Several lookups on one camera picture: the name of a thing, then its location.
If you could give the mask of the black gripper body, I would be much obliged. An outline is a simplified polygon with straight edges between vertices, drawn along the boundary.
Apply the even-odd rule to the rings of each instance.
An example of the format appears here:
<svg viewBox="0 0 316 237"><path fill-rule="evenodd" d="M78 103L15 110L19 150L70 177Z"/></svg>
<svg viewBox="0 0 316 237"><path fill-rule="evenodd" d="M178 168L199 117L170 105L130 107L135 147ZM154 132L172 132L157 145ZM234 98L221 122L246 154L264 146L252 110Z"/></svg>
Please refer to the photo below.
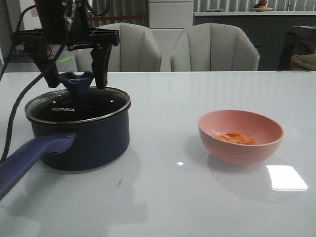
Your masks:
<svg viewBox="0 0 316 237"><path fill-rule="evenodd" d="M89 48L96 44L119 44L118 30L92 28L87 11L92 10L86 0L36 0L41 28L21 31L12 35L12 44L65 44Z"/></svg>

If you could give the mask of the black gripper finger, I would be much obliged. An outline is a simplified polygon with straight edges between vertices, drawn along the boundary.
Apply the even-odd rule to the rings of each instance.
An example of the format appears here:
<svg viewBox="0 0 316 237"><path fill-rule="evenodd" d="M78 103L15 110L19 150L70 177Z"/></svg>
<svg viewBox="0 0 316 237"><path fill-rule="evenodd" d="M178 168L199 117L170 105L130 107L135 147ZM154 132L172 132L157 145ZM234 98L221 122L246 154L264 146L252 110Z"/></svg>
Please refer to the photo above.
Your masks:
<svg viewBox="0 0 316 237"><path fill-rule="evenodd" d="M47 45L36 44L31 50L31 59L38 69L44 73L44 78L48 87L56 88L60 84L58 79L59 73L57 71L56 63L53 63L52 59L49 59L47 55Z"/></svg>
<svg viewBox="0 0 316 237"><path fill-rule="evenodd" d="M103 45L100 48L92 49L92 71L98 89L106 88L108 84L108 63L111 55L112 46Z"/></svg>

